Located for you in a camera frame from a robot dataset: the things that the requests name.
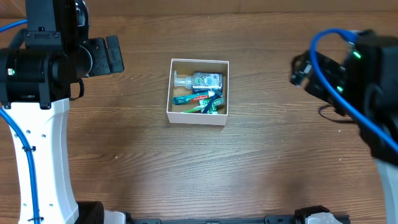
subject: white box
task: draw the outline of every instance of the white box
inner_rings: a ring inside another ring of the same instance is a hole
[[[172,98],[174,96],[192,94],[192,90],[188,90],[184,86],[174,87],[174,70],[177,71],[179,78],[193,75],[196,71],[222,72],[224,75],[223,95],[225,105],[223,108],[218,110],[219,114],[181,113],[198,106],[199,103],[178,106],[173,104]],[[228,117],[229,62],[217,60],[172,59],[170,66],[169,94],[167,97],[166,112],[170,123],[212,124],[224,126],[226,118]]]

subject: red label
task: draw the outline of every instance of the red label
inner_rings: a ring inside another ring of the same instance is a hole
[[[210,96],[197,96],[194,99],[192,99],[191,101],[196,101],[196,100],[204,100],[209,98]]]

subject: wooden table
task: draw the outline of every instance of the wooden table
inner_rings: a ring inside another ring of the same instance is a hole
[[[76,199],[134,218],[260,217],[324,205],[354,223],[385,223],[381,182],[357,127],[319,117],[324,102],[288,75],[291,58],[319,30],[398,35],[397,19],[396,12],[93,18],[90,37],[117,34],[126,70],[86,79],[85,97],[71,102]],[[0,46],[15,33],[1,34]],[[322,52],[342,58],[345,44],[326,39]],[[169,124],[171,58],[229,60],[224,128]],[[0,222],[17,223],[16,158],[0,123]]]

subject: cardboard box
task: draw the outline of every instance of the cardboard box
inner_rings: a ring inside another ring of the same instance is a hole
[[[192,94],[183,86],[174,87],[174,70],[177,71],[179,78],[193,75],[194,72],[221,72],[224,75],[223,96],[225,99],[224,107],[219,107],[218,114],[201,113],[181,113],[199,105],[199,102],[187,105],[174,105],[172,98]],[[170,123],[185,124],[212,124],[222,125],[226,123],[228,117],[228,97],[229,97],[229,62],[216,60],[194,60],[194,59],[172,59],[170,66],[169,94],[167,95],[167,116]]]

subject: brown wall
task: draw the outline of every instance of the brown wall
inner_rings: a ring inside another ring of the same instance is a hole
[[[398,0],[86,0],[86,3],[91,16],[398,10]],[[25,0],[0,0],[0,17],[26,17]]]

